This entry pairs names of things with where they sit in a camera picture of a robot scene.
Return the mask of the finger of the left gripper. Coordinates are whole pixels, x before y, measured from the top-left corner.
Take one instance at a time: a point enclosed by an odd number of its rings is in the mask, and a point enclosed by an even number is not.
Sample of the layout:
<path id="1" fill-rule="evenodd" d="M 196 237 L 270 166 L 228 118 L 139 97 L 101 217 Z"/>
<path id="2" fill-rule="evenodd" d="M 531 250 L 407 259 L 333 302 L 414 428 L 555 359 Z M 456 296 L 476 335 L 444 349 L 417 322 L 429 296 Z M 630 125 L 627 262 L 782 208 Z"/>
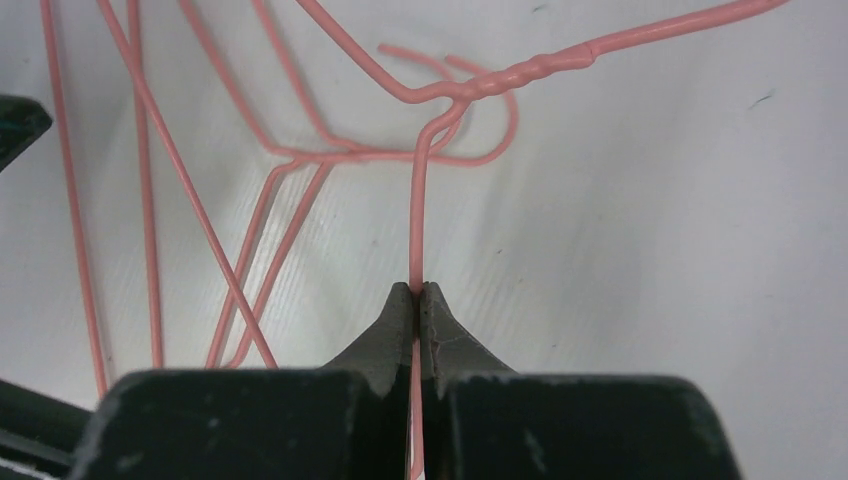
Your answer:
<path id="1" fill-rule="evenodd" d="M 44 106 L 35 99 L 1 96 L 1 171 L 35 143 L 53 124 Z"/>

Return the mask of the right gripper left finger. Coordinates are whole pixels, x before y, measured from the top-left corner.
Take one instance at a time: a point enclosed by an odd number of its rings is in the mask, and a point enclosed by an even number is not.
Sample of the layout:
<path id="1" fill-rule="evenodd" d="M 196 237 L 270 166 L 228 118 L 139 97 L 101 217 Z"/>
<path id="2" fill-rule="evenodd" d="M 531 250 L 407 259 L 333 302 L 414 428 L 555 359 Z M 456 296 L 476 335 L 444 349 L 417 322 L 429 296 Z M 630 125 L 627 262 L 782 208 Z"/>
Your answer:
<path id="1" fill-rule="evenodd" d="M 147 370 L 103 398 L 73 479 L 406 479 L 414 301 L 309 369 Z"/>

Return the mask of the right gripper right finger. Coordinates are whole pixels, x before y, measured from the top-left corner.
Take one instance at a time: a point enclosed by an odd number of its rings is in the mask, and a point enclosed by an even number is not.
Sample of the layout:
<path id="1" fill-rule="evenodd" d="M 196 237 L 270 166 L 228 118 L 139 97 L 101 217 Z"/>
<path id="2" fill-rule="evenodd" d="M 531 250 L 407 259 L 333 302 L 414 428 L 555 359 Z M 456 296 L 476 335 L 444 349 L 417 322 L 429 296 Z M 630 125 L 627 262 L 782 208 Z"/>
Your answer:
<path id="1" fill-rule="evenodd" d="M 737 479 L 719 416 L 665 375 L 519 373 L 420 299 L 424 472 L 430 479 Z"/>

